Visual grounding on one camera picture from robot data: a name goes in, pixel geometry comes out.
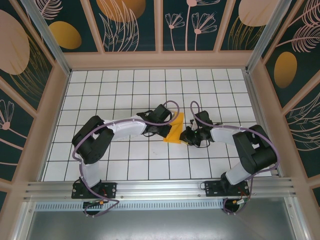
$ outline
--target yellow sponge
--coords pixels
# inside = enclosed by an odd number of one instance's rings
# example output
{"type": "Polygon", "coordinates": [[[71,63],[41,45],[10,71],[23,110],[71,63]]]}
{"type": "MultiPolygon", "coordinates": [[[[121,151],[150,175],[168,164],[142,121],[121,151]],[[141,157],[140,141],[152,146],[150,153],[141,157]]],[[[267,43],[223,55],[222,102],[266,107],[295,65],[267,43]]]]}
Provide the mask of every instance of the yellow sponge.
{"type": "Polygon", "coordinates": [[[185,117],[185,114],[183,112],[180,112],[178,117],[172,123],[170,123],[172,127],[169,134],[166,136],[166,138],[163,139],[164,142],[181,144],[181,141],[179,140],[179,138],[183,130],[184,117],[185,117]]]}

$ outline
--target white grid tile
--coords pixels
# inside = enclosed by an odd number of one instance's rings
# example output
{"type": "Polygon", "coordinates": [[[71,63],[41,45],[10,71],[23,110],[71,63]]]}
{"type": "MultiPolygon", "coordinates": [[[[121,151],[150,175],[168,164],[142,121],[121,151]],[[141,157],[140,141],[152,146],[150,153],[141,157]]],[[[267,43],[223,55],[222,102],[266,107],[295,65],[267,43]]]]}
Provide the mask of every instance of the white grid tile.
{"type": "MultiPolygon", "coordinates": [[[[42,179],[75,181],[79,177],[71,140],[94,115],[104,120],[124,119],[173,100],[185,113],[184,122],[189,123],[193,119],[190,102],[197,101],[214,123],[240,126],[241,122],[244,127],[253,126],[256,120],[240,72],[233,69],[73,72],[42,179]]],[[[176,110],[172,103],[167,107],[176,110]]],[[[219,178],[230,169],[230,164],[237,162],[236,148],[224,143],[212,142],[208,148],[196,148],[163,142],[159,135],[150,138],[138,135],[114,140],[99,162],[99,174],[108,181],[219,178]]]]}

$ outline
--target purple cable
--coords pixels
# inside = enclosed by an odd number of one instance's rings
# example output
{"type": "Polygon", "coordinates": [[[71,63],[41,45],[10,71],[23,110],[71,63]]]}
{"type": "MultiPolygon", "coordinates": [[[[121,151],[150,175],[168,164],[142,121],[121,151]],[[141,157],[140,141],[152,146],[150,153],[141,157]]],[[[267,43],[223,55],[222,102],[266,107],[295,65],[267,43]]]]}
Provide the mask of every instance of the purple cable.
{"type": "MultiPolygon", "coordinates": [[[[255,175],[259,174],[259,173],[264,173],[264,172],[272,171],[272,170],[276,169],[276,168],[279,166],[279,164],[280,164],[280,154],[279,154],[276,146],[275,146],[267,137],[263,136],[262,134],[260,134],[260,133],[257,132],[257,131],[251,130],[251,129],[249,129],[249,128],[245,128],[245,127],[242,127],[242,126],[241,126],[241,127],[230,126],[230,125],[212,125],[212,124],[206,123],[205,121],[202,121],[202,120],[199,119],[199,118],[196,116],[196,114],[194,113],[193,107],[192,107],[193,104],[196,104],[196,106],[197,106],[197,108],[198,108],[198,112],[200,111],[200,106],[199,106],[199,104],[198,104],[196,101],[192,101],[192,102],[190,103],[191,113],[192,113],[193,117],[194,117],[195,119],[197,119],[200,123],[202,123],[202,124],[204,124],[204,125],[207,125],[207,126],[209,126],[209,127],[213,127],[213,128],[226,128],[226,129],[237,129],[237,130],[248,131],[248,132],[250,132],[250,133],[253,133],[253,134],[259,136],[259,137],[262,138],[263,140],[265,140],[265,141],[271,146],[272,150],[274,151],[274,153],[275,153],[275,155],[276,155],[276,164],[275,164],[273,167],[271,167],[271,168],[269,168],[269,169],[265,169],[265,170],[260,170],[260,171],[256,172],[255,174],[252,174],[251,176],[249,176],[249,177],[247,177],[247,178],[245,179],[245,180],[250,180],[250,179],[251,179],[250,193],[249,193],[249,196],[248,196],[248,198],[249,198],[249,197],[251,196],[251,193],[252,193],[252,187],[253,187],[253,181],[254,181],[253,177],[254,177],[255,175]]],[[[223,209],[223,211],[224,211],[226,214],[232,214],[233,212],[231,212],[230,210],[226,209],[226,207],[225,207],[227,200],[228,200],[228,198],[225,198],[225,199],[223,200],[222,209],[223,209]]],[[[246,205],[247,205],[247,203],[244,204],[244,206],[238,211],[238,213],[241,213],[241,212],[245,209],[246,205]]]]}
{"type": "Polygon", "coordinates": [[[103,199],[103,200],[106,200],[106,201],[111,201],[111,202],[115,202],[115,204],[113,204],[112,206],[110,206],[108,209],[104,210],[104,211],[101,211],[95,215],[89,215],[87,213],[87,209],[88,207],[90,206],[87,206],[85,209],[84,209],[84,213],[86,214],[87,217],[91,217],[91,218],[94,218],[94,217],[99,217],[105,213],[107,213],[110,209],[114,208],[116,205],[119,204],[119,200],[116,200],[116,199],[112,199],[112,198],[107,198],[105,196],[101,196],[100,194],[94,192],[89,186],[88,186],[88,183],[84,177],[84,172],[83,172],[83,169],[82,169],[82,160],[78,157],[76,157],[76,152],[77,150],[79,149],[79,147],[85,142],[85,140],[87,140],[92,134],[94,134],[96,131],[102,129],[102,128],[105,128],[107,126],[111,126],[111,125],[114,125],[114,124],[120,124],[120,123],[125,123],[125,122],[140,122],[140,123],[145,123],[145,124],[149,124],[149,125],[154,125],[154,126],[165,126],[167,124],[170,124],[172,123],[174,120],[176,120],[176,118],[178,117],[179,113],[180,113],[180,108],[179,108],[179,105],[175,102],[175,101],[172,101],[172,100],[168,100],[166,101],[163,105],[167,105],[168,103],[173,103],[176,105],[177,107],[177,113],[176,115],[173,117],[173,119],[169,120],[169,121],[166,121],[164,123],[153,123],[153,122],[149,122],[149,121],[145,121],[145,120],[140,120],[140,119],[133,119],[133,118],[128,118],[128,119],[122,119],[122,120],[118,120],[118,121],[113,121],[113,122],[108,122],[106,124],[103,124],[101,126],[98,126],[96,127],[95,129],[93,129],[91,132],[89,132],[74,148],[74,151],[72,153],[72,157],[75,159],[75,160],[78,160],[79,161],[79,171],[80,171],[80,178],[82,180],[82,182],[84,183],[85,187],[89,190],[90,193],[92,193],[93,195],[97,196],[98,198],[100,199],[103,199]]]}

